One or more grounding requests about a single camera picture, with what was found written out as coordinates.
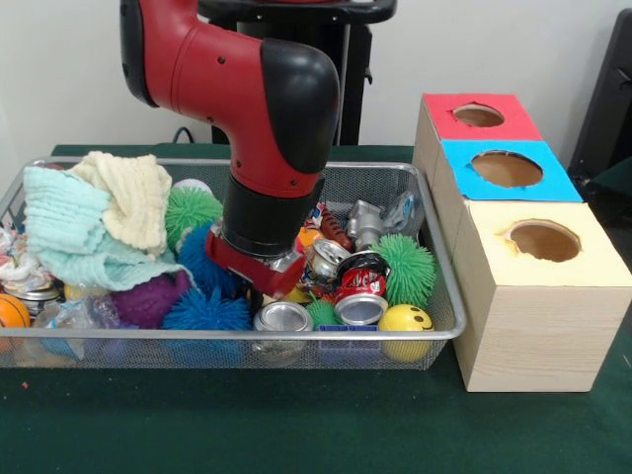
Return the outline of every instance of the light blue cloth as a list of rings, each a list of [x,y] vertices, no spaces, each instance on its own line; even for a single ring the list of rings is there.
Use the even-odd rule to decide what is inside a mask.
[[[124,291],[185,270],[170,252],[153,259],[115,240],[101,220],[108,193],[37,167],[25,170],[24,187],[29,252],[62,281]]]
[[[92,254],[103,240],[110,195],[69,174],[37,166],[24,172],[29,250]]]

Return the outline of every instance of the smiley face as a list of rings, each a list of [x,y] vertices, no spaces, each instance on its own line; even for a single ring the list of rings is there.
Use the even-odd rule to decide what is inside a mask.
[[[433,320],[421,308],[399,304],[389,308],[378,324],[380,331],[434,331]],[[433,345],[432,341],[384,341],[384,353],[398,362],[416,362],[423,359]]]
[[[433,331],[433,320],[426,311],[410,304],[389,308],[379,322],[380,331]]]

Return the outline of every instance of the stacked wooden boxes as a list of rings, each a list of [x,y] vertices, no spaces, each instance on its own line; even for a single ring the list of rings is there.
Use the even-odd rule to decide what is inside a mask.
[[[426,94],[414,164],[468,312],[469,391],[589,391],[632,276],[515,96]]]

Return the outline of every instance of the circular hole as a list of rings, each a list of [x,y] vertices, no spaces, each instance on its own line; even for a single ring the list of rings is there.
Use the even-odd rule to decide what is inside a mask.
[[[551,262],[566,262],[578,256],[580,239],[566,227],[550,220],[529,220],[519,223],[510,238],[524,254]]]
[[[510,151],[482,153],[472,160],[472,166],[486,181],[503,188],[535,185],[544,176],[531,160]]]
[[[496,109],[474,103],[454,109],[454,116],[472,126],[490,127],[505,123],[503,114]]]

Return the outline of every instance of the black cable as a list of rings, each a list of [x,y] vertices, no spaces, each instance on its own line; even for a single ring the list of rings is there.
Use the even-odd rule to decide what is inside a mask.
[[[189,143],[195,143],[196,141],[194,140],[194,136],[191,134],[191,131],[186,128],[185,126],[181,126],[180,128],[178,128],[178,130],[176,131],[176,134],[174,135],[173,140],[171,140],[172,143],[178,143],[178,139],[180,138],[180,135],[182,133],[185,133],[187,135],[187,138],[189,139]]]

